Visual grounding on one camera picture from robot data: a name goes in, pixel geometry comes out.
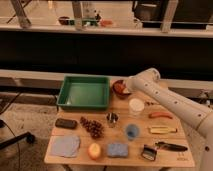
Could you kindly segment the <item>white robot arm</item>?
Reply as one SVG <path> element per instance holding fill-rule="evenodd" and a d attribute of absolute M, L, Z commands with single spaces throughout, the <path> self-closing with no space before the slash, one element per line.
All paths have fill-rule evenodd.
<path fill-rule="evenodd" d="M 162 88 L 159 79 L 159 71 L 149 68 L 129 76 L 125 86 L 130 92 L 144 92 L 203 136 L 206 141 L 199 171 L 213 171 L 213 109 Z"/>

